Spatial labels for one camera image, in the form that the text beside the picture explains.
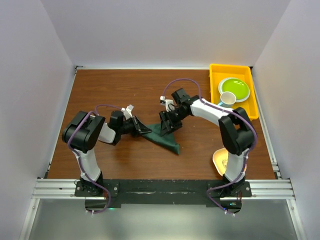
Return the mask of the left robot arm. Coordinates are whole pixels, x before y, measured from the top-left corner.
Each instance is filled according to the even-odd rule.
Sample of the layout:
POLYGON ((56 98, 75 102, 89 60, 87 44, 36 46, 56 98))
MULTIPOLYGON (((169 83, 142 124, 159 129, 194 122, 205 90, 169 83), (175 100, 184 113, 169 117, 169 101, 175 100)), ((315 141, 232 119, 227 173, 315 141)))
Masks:
POLYGON ((80 169, 79 188, 91 196, 104 191, 103 174, 94 150, 97 141, 115 146, 122 135, 140 137, 151 132, 136 116, 124 110, 113 111, 108 123, 103 116, 79 111, 62 132, 62 141, 75 155, 80 169))

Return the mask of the dark green cloth napkin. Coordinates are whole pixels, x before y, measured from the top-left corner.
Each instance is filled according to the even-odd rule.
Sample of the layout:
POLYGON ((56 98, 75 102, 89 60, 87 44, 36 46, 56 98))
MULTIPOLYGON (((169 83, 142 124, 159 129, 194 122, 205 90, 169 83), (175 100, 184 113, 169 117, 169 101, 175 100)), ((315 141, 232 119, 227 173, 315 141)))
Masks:
POLYGON ((144 134, 143 137, 148 141, 163 147, 172 153, 180 154, 180 145, 176 142, 173 133, 165 134, 161 136, 161 124, 155 123, 147 126, 151 129, 150 133, 144 134))

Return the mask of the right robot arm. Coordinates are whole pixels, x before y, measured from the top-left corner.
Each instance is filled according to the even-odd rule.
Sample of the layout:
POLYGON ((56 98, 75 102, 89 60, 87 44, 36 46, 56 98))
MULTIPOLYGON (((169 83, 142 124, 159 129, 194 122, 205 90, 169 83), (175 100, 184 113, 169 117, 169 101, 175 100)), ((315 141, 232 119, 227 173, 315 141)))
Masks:
POLYGON ((211 187, 209 191, 222 189, 230 197, 235 196, 245 182, 245 167, 249 152, 257 143, 257 133, 247 115, 239 107, 226 108, 210 103, 199 95, 189 96, 183 88, 171 94, 173 100, 160 96, 165 110, 159 113, 160 135, 164 136, 180 129, 188 116, 205 119, 219 127, 224 148, 228 152, 223 185, 211 187))

